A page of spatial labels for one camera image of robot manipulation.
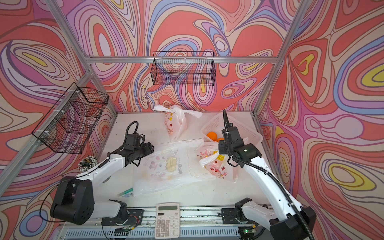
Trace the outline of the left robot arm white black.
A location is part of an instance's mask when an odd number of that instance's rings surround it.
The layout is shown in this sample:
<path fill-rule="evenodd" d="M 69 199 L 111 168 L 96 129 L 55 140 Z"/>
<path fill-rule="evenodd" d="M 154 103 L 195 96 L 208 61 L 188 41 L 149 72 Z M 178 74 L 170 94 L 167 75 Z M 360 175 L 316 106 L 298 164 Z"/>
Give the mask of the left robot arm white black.
<path fill-rule="evenodd" d="M 128 134 L 124 143 L 95 167 L 75 177 L 64 177 L 58 184 L 50 216 L 60 221 L 82 225 L 90 219 L 127 222 L 127 205 L 118 200 L 95 201 L 94 188 L 130 164 L 140 165 L 142 158 L 153 154 L 155 147 L 141 134 Z"/>

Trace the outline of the printed white plastic bag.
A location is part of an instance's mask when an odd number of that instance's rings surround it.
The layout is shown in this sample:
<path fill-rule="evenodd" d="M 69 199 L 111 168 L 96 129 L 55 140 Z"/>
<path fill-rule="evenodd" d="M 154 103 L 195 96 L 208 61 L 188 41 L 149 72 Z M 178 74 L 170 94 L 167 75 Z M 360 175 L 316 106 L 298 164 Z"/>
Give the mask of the printed white plastic bag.
<path fill-rule="evenodd" d="M 229 163 L 229 156 L 219 154 L 218 142 L 203 142 L 196 149 L 200 158 L 199 164 L 218 179 L 236 183 L 238 181 L 237 169 Z"/>

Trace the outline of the orange fruit right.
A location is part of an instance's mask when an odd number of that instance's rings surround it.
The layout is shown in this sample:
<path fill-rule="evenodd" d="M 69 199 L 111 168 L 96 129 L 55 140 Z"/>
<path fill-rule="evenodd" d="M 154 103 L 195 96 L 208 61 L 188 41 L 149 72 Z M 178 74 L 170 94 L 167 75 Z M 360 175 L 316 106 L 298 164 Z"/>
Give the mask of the orange fruit right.
<path fill-rule="evenodd" d="M 218 139 L 218 135 L 217 135 L 215 132 L 209 132 L 209 133 L 207 133 L 207 137 L 208 137 L 210 140 L 214 141 L 214 142 L 216 142 L 217 139 Z"/>

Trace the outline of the cup of pens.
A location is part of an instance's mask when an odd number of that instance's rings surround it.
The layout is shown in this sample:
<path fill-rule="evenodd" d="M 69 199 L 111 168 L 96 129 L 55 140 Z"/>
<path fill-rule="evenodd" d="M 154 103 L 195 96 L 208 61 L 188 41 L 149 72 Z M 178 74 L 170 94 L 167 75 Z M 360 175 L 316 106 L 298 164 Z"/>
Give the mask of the cup of pens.
<path fill-rule="evenodd" d="M 98 160 L 94 156 L 86 156 L 78 163 L 78 170 L 86 172 L 98 164 Z"/>

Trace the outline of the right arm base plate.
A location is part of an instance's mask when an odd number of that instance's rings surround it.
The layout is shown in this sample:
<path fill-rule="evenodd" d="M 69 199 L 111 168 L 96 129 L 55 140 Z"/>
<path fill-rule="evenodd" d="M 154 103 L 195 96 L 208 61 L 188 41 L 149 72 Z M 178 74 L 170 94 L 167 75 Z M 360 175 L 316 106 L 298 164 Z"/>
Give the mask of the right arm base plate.
<path fill-rule="evenodd" d="M 247 225 L 247 224 L 257 224 L 252 220 L 248 220 L 245 216 L 236 208 L 222 208 L 218 215 L 222 218 L 222 222 L 225 225 Z"/>

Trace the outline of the white desk calculator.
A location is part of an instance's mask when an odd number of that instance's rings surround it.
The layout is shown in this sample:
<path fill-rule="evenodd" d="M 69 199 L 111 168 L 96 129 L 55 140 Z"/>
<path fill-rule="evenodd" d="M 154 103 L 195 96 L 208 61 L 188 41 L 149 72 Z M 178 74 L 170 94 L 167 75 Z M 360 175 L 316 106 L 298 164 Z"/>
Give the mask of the white desk calculator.
<path fill-rule="evenodd" d="M 177 239 L 181 235 L 180 205 L 178 203 L 163 203 L 157 205 L 155 221 L 155 239 Z"/>

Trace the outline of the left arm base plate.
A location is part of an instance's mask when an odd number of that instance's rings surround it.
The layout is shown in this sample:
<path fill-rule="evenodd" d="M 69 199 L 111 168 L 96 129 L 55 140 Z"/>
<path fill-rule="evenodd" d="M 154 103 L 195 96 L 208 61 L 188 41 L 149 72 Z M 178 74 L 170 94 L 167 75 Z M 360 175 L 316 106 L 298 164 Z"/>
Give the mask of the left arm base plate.
<path fill-rule="evenodd" d="M 143 219 L 143 209 L 127 209 L 126 213 L 118 213 L 114 218 L 102 218 L 102 226 L 130 226 L 141 225 Z"/>

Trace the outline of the white plastic fruit basket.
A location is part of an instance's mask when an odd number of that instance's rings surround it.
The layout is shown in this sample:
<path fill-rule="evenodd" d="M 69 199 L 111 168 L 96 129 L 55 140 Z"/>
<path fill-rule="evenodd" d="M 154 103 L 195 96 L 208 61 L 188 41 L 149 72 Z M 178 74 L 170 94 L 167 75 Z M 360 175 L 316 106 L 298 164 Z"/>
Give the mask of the white plastic fruit basket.
<path fill-rule="evenodd" d="M 244 139 L 244 143 L 252 143 L 255 146 L 260 144 L 263 140 L 263 136 L 256 130 L 255 127 L 246 123 L 245 120 L 241 120 L 239 117 L 234 117 L 231 114 L 227 114 L 229 122 L 233 124 L 234 127 L 238 128 L 240 136 Z M 224 129 L 224 118 L 223 113 L 218 113 L 212 117 L 202 128 L 201 133 L 203 137 L 212 142 L 213 140 L 208 136 L 209 133 L 216 134 L 216 140 L 223 139 L 222 130 Z"/>

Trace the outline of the clear plastic bag bottom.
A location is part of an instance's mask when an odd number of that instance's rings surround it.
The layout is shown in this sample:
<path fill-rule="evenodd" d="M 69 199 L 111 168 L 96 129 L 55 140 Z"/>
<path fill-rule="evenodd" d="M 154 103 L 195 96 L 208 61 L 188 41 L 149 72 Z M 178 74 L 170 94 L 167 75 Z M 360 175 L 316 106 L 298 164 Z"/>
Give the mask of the clear plastic bag bottom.
<path fill-rule="evenodd" d="M 197 149 L 203 143 L 203 139 L 195 139 L 155 146 L 154 153 L 142 158 L 140 166 L 134 169 L 133 195 L 138 197 L 214 180 L 215 176 L 199 163 Z"/>

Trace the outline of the green pen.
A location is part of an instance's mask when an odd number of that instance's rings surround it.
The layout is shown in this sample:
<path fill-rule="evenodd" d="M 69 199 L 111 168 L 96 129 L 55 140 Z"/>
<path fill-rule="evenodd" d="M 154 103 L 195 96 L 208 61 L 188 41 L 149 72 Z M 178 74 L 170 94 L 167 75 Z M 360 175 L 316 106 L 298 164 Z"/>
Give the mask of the green pen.
<path fill-rule="evenodd" d="M 119 198 L 128 198 L 128 197 L 131 197 L 133 195 L 134 195 L 134 188 L 130 188 L 130 189 L 123 191 L 120 194 L 118 194 L 118 197 Z"/>

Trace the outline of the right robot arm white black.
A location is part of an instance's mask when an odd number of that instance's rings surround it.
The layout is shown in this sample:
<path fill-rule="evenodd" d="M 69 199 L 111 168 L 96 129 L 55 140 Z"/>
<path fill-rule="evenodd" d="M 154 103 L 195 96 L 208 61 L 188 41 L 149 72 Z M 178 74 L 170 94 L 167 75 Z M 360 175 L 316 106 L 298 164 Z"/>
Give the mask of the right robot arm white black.
<path fill-rule="evenodd" d="M 244 143 L 237 127 L 225 126 L 222 133 L 224 140 L 219 142 L 219 153 L 229 156 L 236 166 L 244 169 L 273 207 L 269 210 L 247 201 L 240 206 L 243 216 L 269 230 L 275 240 L 313 240 L 315 211 L 294 199 L 269 170 L 257 147 Z"/>

